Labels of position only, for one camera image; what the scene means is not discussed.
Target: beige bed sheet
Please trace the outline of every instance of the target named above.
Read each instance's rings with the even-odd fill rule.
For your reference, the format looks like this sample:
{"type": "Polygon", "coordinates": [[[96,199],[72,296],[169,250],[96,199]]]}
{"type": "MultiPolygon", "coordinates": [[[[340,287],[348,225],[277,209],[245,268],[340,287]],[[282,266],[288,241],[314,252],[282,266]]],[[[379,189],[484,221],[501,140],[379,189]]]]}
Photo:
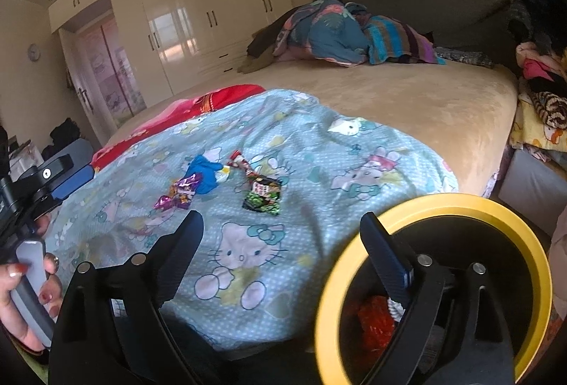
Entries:
{"type": "Polygon", "coordinates": [[[517,103],[517,80],[504,67],[489,70],[449,62],[343,68],[323,61],[292,61],[251,74],[222,76],[175,95],[128,121],[109,144],[174,100],[247,83],[307,92],[341,114],[410,134],[445,159],[461,192],[477,195],[500,165],[517,103]]]}

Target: light blue blanket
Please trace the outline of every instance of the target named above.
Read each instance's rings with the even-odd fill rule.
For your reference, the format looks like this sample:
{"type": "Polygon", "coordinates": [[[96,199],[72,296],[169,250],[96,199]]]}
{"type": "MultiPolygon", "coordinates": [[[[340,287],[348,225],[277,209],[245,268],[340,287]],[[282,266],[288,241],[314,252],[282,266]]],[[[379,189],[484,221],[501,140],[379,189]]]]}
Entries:
{"type": "Polygon", "coordinates": [[[226,164],[242,151],[282,180],[281,213],[242,208],[244,171],[192,207],[205,235],[177,296],[162,310],[217,350],[289,339],[313,322],[325,276],[365,212],[384,212],[457,181],[433,150],[386,125],[347,118],[311,95],[271,90],[146,139],[70,196],[47,233],[66,287],[76,266],[123,263],[177,228],[185,210],[156,200],[193,157],[226,164]]]}

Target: red blanket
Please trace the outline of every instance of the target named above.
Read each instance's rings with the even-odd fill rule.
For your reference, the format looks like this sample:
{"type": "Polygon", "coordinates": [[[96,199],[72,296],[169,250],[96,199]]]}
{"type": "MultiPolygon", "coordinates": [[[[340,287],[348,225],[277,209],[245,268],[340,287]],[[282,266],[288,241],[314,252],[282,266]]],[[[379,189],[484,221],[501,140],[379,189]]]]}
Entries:
{"type": "Polygon", "coordinates": [[[158,116],[138,127],[127,139],[118,142],[116,145],[98,150],[92,157],[91,164],[98,172],[141,140],[188,119],[203,113],[220,110],[263,91],[265,91],[263,87],[255,84],[239,84],[209,92],[192,100],[177,100],[158,116]]]}

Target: drawer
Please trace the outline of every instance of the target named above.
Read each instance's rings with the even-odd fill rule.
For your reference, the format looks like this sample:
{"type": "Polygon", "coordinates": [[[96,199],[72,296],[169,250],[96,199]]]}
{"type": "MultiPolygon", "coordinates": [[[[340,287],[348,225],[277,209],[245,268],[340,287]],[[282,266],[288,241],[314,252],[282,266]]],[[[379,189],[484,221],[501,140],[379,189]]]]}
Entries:
{"type": "Polygon", "coordinates": [[[228,79],[236,76],[236,70],[242,65],[243,60],[243,57],[237,57],[231,61],[200,71],[195,79],[195,85],[221,77],[228,79]]]}
{"type": "Polygon", "coordinates": [[[201,71],[207,71],[215,67],[223,68],[223,66],[229,62],[242,60],[242,58],[246,56],[246,48],[248,47],[248,44],[248,40],[240,41],[238,43],[231,44],[230,46],[217,49],[213,52],[203,54],[198,59],[199,69],[201,71]]]}

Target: glass door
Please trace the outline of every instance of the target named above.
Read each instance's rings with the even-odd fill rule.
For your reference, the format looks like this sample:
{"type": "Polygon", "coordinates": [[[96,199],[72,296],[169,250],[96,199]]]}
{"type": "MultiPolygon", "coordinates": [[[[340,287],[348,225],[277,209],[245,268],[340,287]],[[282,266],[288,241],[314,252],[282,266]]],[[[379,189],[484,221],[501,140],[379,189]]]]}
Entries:
{"type": "Polygon", "coordinates": [[[78,33],[79,48],[88,64],[116,127],[146,108],[134,78],[113,15],[78,33]]]}

